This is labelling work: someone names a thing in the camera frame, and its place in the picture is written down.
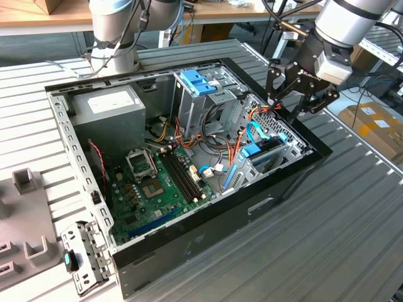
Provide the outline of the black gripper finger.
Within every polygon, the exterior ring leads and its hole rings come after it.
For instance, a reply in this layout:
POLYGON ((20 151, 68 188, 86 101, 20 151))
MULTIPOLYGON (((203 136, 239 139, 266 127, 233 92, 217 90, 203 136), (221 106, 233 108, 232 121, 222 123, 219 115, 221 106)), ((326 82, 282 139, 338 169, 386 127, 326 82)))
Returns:
POLYGON ((266 92, 268 97, 272 100, 271 106, 278 106, 282 99, 289 95, 291 92, 298 92, 302 84, 303 69, 297 62, 292 62, 287 65, 271 65, 268 70, 266 80, 266 92), (277 87, 274 83, 277 79, 284 75, 283 82, 277 87))
POLYGON ((307 84, 302 89, 298 104, 288 116, 288 123, 292 124, 300 113, 316 114, 338 98, 339 92, 332 84, 326 87, 314 83, 307 84))

